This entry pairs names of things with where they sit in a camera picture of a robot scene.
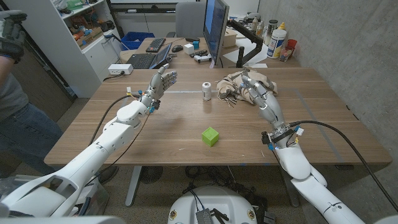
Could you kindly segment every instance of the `laptop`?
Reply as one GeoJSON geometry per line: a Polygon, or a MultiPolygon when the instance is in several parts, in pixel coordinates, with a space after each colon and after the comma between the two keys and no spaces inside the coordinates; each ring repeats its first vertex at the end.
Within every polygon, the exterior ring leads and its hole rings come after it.
{"type": "Polygon", "coordinates": [[[133,54],[126,64],[131,64],[134,69],[160,68],[166,64],[171,46],[172,44],[169,44],[157,54],[133,54]]]}

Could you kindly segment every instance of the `bottle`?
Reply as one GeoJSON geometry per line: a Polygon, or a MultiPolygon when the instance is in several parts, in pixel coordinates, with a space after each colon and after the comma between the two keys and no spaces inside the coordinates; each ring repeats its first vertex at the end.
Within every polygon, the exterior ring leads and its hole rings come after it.
{"type": "Polygon", "coordinates": [[[280,55],[280,49],[284,43],[286,37],[286,30],[276,29],[272,32],[272,37],[268,45],[267,55],[270,58],[278,58],[280,55]]]}
{"type": "Polygon", "coordinates": [[[286,30],[285,29],[285,22],[281,23],[278,29],[286,30]]]}
{"type": "Polygon", "coordinates": [[[264,41],[264,43],[268,46],[269,45],[269,41],[271,40],[271,36],[272,36],[272,32],[274,31],[274,29],[276,29],[277,27],[277,23],[278,20],[276,19],[271,19],[268,23],[268,28],[267,28],[267,35],[266,35],[266,39],[264,41]]]}
{"type": "Polygon", "coordinates": [[[259,37],[262,37],[263,30],[264,30],[264,22],[261,21],[261,22],[259,22],[259,25],[257,26],[256,35],[259,37]]]}
{"type": "Polygon", "coordinates": [[[251,30],[256,32],[258,24],[259,24],[259,20],[257,19],[257,16],[254,16],[253,22],[251,23],[251,30]]]}

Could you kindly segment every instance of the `white robotic arm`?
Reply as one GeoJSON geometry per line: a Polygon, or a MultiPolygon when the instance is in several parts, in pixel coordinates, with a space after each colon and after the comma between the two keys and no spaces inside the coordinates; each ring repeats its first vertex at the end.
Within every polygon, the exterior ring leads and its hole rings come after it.
{"type": "Polygon", "coordinates": [[[64,168],[24,184],[2,203],[10,211],[34,217],[72,215],[72,208],[88,181],[114,151],[131,141],[134,130],[141,123],[139,118],[159,108],[160,97],[176,82],[176,71],[164,73],[168,66],[161,67],[152,77],[144,95],[121,108],[117,116],[105,125],[101,136],[64,168]],[[55,189],[44,187],[54,181],[61,184],[55,189]]]}
{"type": "Polygon", "coordinates": [[[272,125],[269,135],[274,142],[279,162],[286,172],[293,177],[291,180],[296,189],[308,200],[326,219],[328,223],[364,223],[343,202],[335,197],[327,188],[325,178],[304,156],[300,145],[293,143],[287,147],[287,141],[292,133],[289,124],[285,124],[282,110],[275,98],[261,83],[251,79],[246,70],[242,74],[243,83],[253,100],[260,107],[260,115],[272,125]]]}

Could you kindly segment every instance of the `desk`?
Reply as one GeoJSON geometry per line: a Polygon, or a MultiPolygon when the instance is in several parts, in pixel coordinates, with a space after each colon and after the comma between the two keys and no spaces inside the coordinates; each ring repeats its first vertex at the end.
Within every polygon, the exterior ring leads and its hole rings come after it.
{"type": "MultiPolygon", "coordinates": [[[[230,108],[217,99],[215,92],[210,101],[202,100],[203,82],[212,83],[215,90],[215,81],[240,70],[177,69],[177,83],[165,92],[159,110],[148,117],[130,150],[116,163],[134,166],[126,206],[132,205],[141,166],[278,165],[273,153],[261,142],[261,132],[270,131],[271,126],[259,117],[257,106],[239,101],[234,108],[230,108]],[[213,147],[201,141],[201,133],[209,126],[220,133],[220,139],[213,147]]],[[[345,133],[368,163],[391,162],[387,151],[314,69],[259,68],[257,71],[278,84],[277,99],[286,122],[307,119],[323,121],[345,133]]],[[[154,72],[134,70],[131,75],[104,82],[49,152],[45,162],[59,166],[71,161],[88,145],[107,107],[126,94],[127,86],[133,90],[145,90],[154,72]]],[[[104,123],[114,118],[117,110],[128,102],[116,104],[104,123]]],[[[361,163],[347,143],[333,131],[312,124],[303,124],[302,127],[305,132],[300,137],[300,145],[312,164],[361,163]]],[[[116,151],[105,164],[111,164],[125,149],[116,151]]],[[[290,177],[282,173],[290,202],[298,207],[297,192],[291,191],[294,187],[290,177]]]]}
{"type": "MultiPolygon", "coordinates": [[[[146,53],[146,48],[148,48],[149,44],[154,40],[154,38],[145,38],[142,44],[139,46],[135,54],[145,54],[146,53]]],[[[185,44],[189,44],[191,42],[188,42],[185,40],[185,38],[181,39],[179,38],[166,38],[166,41],[164,42],[164,45],[167,45],[172,42],[172,48],[176,45],[181,45],[184,46],[185,44]]],[[[199,42],[199,49],[195,50],[195,52],[199,50],[209,50],[206,44],[206,40],[204,37],[200,37],[200,42],[199,42]]],[[[221,55],[230,53],[234,50],[238,50],[237,46],[234,47],[227,47],[223,48],[221,50],[221,55]]],[[[177,57],[173,58],[173,61],[170,63],[170,69],[176,69],[176,68],[209,68],[210,62],[203,62],[203,63],[198,63],[195,61],[193,58],[191,58],[189,55],[187,55],[183,50],[180,52],[177,52],[177,57]]],[[[230,60],[228,60],[226,57],[221,56],[221,60],[223,62],[224,68],[235,68],[236,64],[230,60]]],[[[295,59],[295,58],[290,58],[287,62],[281,62],[279,59],[271,59],[271,58],[266,58],[265,60],[260,61],[259,63],[266,63],[269,68],[290,68],[290,67],[300,67],[300,63],[295,59]]],[[[217,68],[221,68],[221,64],[218,62],[218,65],[216,66],[217,68]]]]}

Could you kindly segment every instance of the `beige cloth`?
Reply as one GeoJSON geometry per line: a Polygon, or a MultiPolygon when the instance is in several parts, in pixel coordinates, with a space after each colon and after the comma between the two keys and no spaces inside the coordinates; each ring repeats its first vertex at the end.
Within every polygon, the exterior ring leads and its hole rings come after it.
{"type": "MultiPolygon", "coordinates": [[[[226,96],[234,95],[238,100],[245,100],[251,104],[255,104],[249,94],[249,91],[241,87],[242,71],[229,74],[217,83],[217,92],[219,97],[225,98],[226,96]]],[[[276,83],[272,82],[265,75],[249,70],[248,75],[250,78],[257,80],[260,84],[273,94],[278,94],[278,88],[276,83]]]]}

